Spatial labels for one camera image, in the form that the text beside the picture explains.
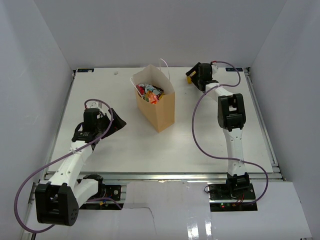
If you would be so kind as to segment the silver wrapper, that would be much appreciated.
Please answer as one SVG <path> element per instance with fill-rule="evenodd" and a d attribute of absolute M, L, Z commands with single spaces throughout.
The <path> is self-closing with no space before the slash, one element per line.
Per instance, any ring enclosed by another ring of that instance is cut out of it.
<path fill-rule="evenodd" d="M 151 85 L 151 84 L 148 84 L 148 83 L 141 83 L 141 84 L 138 84 L 138 85 L 140 85 L 140 86 L 142 86 L 142 85 L 144 85 L 144 88 L 145 88 L 145 94 L 148 92 L 148 91 L 151 91 L 151 92 L 153 92 L 153 85 Z"/>

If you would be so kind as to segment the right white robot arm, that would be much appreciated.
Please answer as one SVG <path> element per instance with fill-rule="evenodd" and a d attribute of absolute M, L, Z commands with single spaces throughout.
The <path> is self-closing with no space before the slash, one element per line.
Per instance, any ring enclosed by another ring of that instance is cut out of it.
<path fill-rule="evenodd" d="M 217 64 L 225 64 L 235 70 L 238 76 L 236 84 L 219 83 L 213 79 Z M 240 93 L 232 93 L 226 88 L 235 88 L 241 83 L 239 70 L 225 61 L 211 61 L 210 63 L 198 62 L 186 74 L 187 81 L 194 84 L 202 92 L 202 96 L 196 103 L 191 118 L 191 133 L 195 145 L 206 156 L 216 160 L 227 160 L 226 195 L 236 200 L 248 190 L 250 186 L 249 174 L 246 170 L 242 135 L 246 123 L 246 111 L 244 97 Z M 225 136 L 227 157 L 214 156 L 205 152 L 199 145 L 195 135 L 195 115 L 201 100 L 211 97 L 217 103 L 217 122 Z"/>

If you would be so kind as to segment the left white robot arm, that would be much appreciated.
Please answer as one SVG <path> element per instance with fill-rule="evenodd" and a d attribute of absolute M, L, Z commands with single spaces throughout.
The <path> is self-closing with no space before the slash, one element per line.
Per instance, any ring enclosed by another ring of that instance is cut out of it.
<path fill-rule="evenodd" d="M 77 125 L 71 139 L 69 156 L 47 183 L 35 189 L 37 221 L 41 224 L 72 226 L 80 207 L 89 199 L 106 195 L 103 177 L 98 174 L 78 176 L 100 140 L 126 126 L 114 109 L 108 113 L 100 107 L 84 110 L 83 121 Z"/>

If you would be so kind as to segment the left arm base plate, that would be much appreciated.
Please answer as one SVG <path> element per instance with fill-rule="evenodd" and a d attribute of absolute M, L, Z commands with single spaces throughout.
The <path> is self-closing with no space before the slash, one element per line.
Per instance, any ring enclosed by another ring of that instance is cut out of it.
<path fill-rule="evenodd" d="M 116 210 L 119 211 L 123 207 L 121 201 L 121 185 L 103 185 L 102 193 L 97 193 L 95 196 L 91 197 L 90 200 L 103 198 L 98 201 L 90 201 L 83 204 L 81 210 Z"/>

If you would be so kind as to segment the purple M&M's packet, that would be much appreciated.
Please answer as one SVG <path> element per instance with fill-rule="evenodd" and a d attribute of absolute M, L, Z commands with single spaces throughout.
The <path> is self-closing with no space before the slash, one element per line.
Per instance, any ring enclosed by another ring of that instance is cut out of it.
<path fill-rule="evenodd" d="M 161 88 L 159 88 L 157 86 L 154 86 L 154 85 L 153 85 L 153 91 L 152 92 L 154 93 L 154 95 L 158 99 L 160 99 L 160 97 L 164 94 L 164 90 L 163 89 L 161 89 Z"/>

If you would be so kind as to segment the small yellow candy wrapper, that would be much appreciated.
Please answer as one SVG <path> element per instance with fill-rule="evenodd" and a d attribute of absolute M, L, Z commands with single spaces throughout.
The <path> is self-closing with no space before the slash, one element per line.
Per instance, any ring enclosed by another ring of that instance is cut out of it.
<path fill-rule="evenodd" d="M 192 71 L 192 72 L 189 72 L 187 75 L 186 75 L 186 80 L 187 80 L 187 83 L 188 84 L 192 84 L 192 77 L 196 74 L 196 71 Z"/>

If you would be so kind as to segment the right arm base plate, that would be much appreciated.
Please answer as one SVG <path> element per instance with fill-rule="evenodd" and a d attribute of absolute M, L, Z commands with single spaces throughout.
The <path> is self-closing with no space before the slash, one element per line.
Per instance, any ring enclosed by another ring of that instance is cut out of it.
<path fill-rule="evenodd" d="M 204 192 L 209 196 L 212 213 L 217 212 L 256 212 L 258 210 L 253 184 L 239 193 L 230 193 L 226 184 L 208 184 Z"/>

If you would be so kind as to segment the orange fruit candy bag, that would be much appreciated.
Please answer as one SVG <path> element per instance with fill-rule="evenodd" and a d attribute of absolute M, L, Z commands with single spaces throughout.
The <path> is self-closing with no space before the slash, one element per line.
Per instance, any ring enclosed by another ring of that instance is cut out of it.
<path fill-rule="evenodd" d="M 148 92 L 144 95 L 143 99 L 144 99 L 146 102 L 155 105 L 155 104 L 157 104 L 157 103 L 159 102 L 159 100 L 160 100 L 159 97 L 160 97 L 160 96 L 161 96 L 161 94 L 156 95 L 155 93 L 153 93 L 153 92 L 151 92 L 151 91 L 148 91 Z"/>

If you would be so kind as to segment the small magenta wrapper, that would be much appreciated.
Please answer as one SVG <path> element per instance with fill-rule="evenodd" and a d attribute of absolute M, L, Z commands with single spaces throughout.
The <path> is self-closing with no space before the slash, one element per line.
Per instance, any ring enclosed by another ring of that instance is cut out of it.
<path fill-rule="evenodd" d="M 140 85 L 136 85 L 137 91 L 141 94 L 144 95 L 145 94 L 145 87 L 144 85 L 140 86 Z"/>

